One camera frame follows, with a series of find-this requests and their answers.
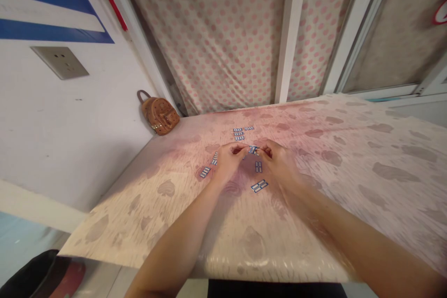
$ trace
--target floor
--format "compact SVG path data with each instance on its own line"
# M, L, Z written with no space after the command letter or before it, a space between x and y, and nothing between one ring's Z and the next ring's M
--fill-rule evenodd
M34 256L60 249L70 235L0 212L0 286ZM83 259L84 279L73 298L123 298L137 269ZM366 284L344 284L348 298L376 298ZM188 279L178 298L206 298L207 279Z
M123 298L137 269L85 260L87 272L73 298ZM366 284L344 284L348 298L377 298ZM206 298L207 279L188 279L177 298Z

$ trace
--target red sign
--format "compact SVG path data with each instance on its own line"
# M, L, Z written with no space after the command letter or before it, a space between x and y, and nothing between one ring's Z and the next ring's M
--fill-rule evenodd
M434 24L443 24L447 22L447 0L439 6L433 17Z

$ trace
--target person's left hand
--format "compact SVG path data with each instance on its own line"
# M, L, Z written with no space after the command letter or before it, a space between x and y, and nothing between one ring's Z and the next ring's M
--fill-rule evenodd
M217 155L217 169L214 178L225 185L236 172L239 163L250 151L248 144L231 142L221 146Z

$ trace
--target sign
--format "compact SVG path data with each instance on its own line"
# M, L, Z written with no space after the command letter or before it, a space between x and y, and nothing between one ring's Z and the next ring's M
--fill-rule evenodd
M434 24L443 24L447 22L447 0L444 1L444 3L439 6L438 10L436 11L434 17L433 17L433 23Z
M0 0L0 39L113 43L89 0Z

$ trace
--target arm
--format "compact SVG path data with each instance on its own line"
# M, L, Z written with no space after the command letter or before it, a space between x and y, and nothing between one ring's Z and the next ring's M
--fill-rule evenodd
M382 233L307 185L293 153L268 140L258 153L284 195L299 200L324 225L357 273L381 298L441 297L445 278Z
M219 148L219 163L212 180L157 242L125 298L177 295L196 263L220 192L249 149L248 145L236 142Z

